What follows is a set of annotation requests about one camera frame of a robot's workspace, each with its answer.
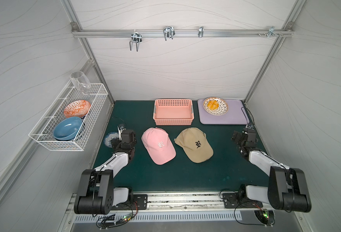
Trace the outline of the pink baseball cap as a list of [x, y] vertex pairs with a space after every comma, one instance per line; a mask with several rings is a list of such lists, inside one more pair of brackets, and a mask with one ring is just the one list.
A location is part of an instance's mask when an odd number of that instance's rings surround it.
[[161, 128], [149, 128], [141, 137], [150, 158], [157, 165], [163, 165], [176, 157], [175, 148], [168, 133]]

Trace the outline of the beige baseball cap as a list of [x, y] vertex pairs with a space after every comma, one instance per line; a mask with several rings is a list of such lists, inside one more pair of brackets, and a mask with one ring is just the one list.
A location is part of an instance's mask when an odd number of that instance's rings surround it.
[[194, 163], [205, 162], [214, 154], [206, 134], [195, 127], [181, 131], [174, 142], [184, 150], [188, 158]]

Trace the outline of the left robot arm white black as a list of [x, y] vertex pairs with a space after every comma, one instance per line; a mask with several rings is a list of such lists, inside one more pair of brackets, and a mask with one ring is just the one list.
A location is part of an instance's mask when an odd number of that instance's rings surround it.
[[76, 214], [107, 215], [114, 206], [133, 203], [131, 188], [115, 188], [114, 177], [133, 160], [136, 143], [135, 132], [125, 129], [112, 142], [115, 150], [111, 158], [83, 171], [74, 204]]

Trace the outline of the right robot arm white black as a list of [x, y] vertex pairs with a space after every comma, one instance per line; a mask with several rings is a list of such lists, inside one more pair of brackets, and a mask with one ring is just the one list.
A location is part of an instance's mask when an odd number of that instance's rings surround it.
[[242, 184], [236, 196], [239, 204], [261, 202], [287, 212], [311, 211], [310, 193], [305, 173], [301, 169], [284, 165], [258, 149], [256, 130], [253, 128], [235, 131], [231, 140], [237, 144], [245, 160], [269, 177], [267, 187]]

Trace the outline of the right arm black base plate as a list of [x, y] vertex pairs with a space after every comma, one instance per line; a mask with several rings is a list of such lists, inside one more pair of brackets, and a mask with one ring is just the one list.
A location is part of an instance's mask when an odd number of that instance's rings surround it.
[[228, 192], [222, 193], [224, 208], [262, 208], [263, 203], [248, 199], [244, 193]]

